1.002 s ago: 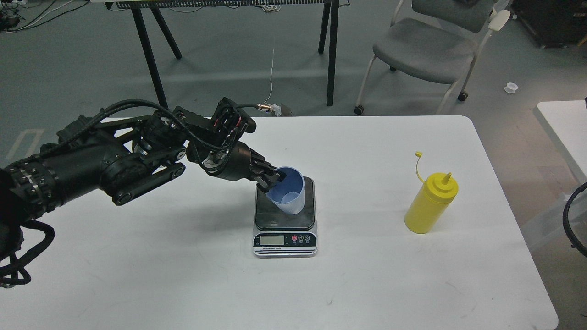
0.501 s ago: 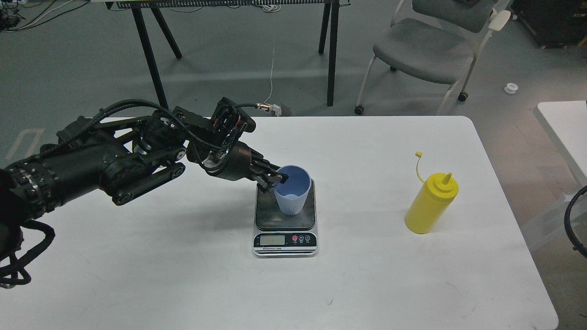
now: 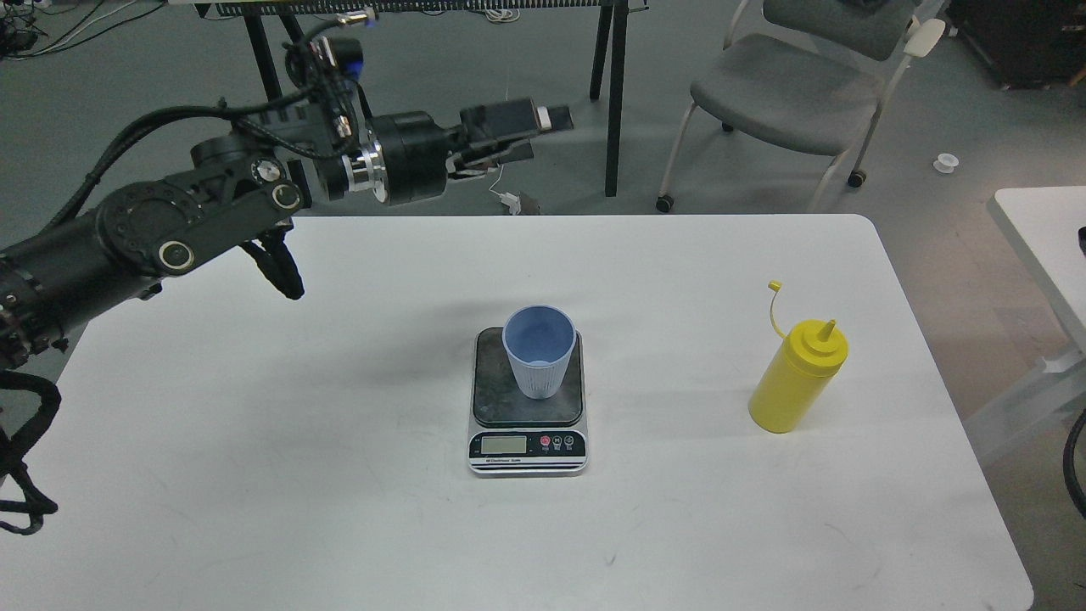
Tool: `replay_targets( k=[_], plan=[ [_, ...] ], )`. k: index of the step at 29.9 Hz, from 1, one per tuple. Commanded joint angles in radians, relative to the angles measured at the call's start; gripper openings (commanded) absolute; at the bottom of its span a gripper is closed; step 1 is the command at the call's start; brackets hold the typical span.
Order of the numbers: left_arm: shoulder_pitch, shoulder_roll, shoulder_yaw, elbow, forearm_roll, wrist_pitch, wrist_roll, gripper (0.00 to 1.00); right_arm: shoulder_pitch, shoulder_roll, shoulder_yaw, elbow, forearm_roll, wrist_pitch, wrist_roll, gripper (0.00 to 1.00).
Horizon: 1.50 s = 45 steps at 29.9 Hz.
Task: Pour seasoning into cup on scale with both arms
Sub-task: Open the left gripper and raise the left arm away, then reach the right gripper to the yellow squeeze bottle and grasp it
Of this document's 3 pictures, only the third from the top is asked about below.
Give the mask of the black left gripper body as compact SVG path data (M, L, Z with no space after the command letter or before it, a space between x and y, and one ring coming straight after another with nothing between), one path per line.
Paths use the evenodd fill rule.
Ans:
M343 156L343 191L370 191L386 205L442 196L460 131L424 111L372 116L357 150Z

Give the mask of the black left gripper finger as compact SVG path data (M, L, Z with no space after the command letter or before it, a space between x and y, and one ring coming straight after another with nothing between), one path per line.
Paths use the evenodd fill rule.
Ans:
M459 124L471 144L522 142L543 133L574 129L566 105L539 105L532 99L512 99L462 109Z
M454 152L447 160L449 181L465 181L487 177L498 171L502 166L519 161L533 160L535 152L531 143L506 143L484 149L464 149Z

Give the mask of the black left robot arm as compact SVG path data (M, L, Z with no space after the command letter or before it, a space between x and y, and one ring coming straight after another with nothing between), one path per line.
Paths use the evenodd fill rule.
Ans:
M3 389L31 392L38 406L3 433L3 482L22 491L3 511L30 536L58 507L31 482L25 457L59 412L54 382L24 373L31 356L65 351L70 330L128 300L150 300L164 279L191 273L232 249L255 260L289 300L304 293L286 246L292 216L310 204L310 187L279 152L314 163L328 198L369 191L388 205L438 198L454 179L481 177L501 164L530 160L531 140L574 127L565 105L512 99L463 109L454 126L422 111L366 115L357 76L363 52L334 27L372 23L375 8L338 15L289 42L285 66L295 90L263 104L157 109L126 126L81 186L37 236L3 251ZM230 132L191 150L193 169L127 184L92 211L89 194L141 139L178 120L228 120Z

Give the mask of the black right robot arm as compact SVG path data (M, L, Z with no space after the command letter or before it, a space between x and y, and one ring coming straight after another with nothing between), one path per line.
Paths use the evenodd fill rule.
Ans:
M1085 409L1079 410L1077 417L1069 429L1066 441L1061 456L1061 472L1064 487L1074 509L1078 511L1082 519L1085 519L1085 492L1078 472L1078 445L1082 440L1083 427L1085 427Z

